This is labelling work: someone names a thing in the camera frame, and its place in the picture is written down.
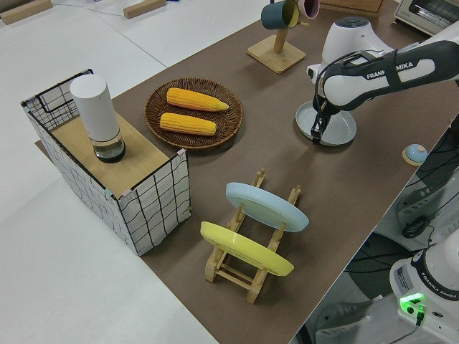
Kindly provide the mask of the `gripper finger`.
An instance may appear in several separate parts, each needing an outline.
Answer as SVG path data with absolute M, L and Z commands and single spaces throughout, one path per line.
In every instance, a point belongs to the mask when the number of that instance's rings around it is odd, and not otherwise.
M 322 137 L 321 116 L 317 113 L 313 125 L 311 127 L 311 140 L 313 143 L 319 144 Z
M 331 116 L 333 115 L 333 107 L 323 106 L 321 108 L 320 120 L 319 120 L 319 131 L 321 134 L 321 140 L 324 139 L 324 133 L 328 127 Z

